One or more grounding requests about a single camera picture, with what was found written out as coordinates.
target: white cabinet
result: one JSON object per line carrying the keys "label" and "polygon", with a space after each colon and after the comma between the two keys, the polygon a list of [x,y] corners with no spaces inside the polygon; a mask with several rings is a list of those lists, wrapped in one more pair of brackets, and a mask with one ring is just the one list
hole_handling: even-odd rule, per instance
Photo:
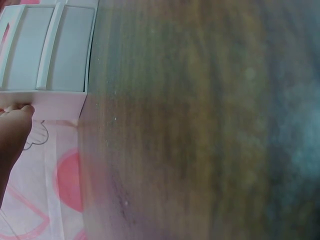
{"label": "white cabinet", "polygon": [[88,90],[96,8],[14,5],[0,17],[0,107],[32,104],[35,119],[80,115]]}

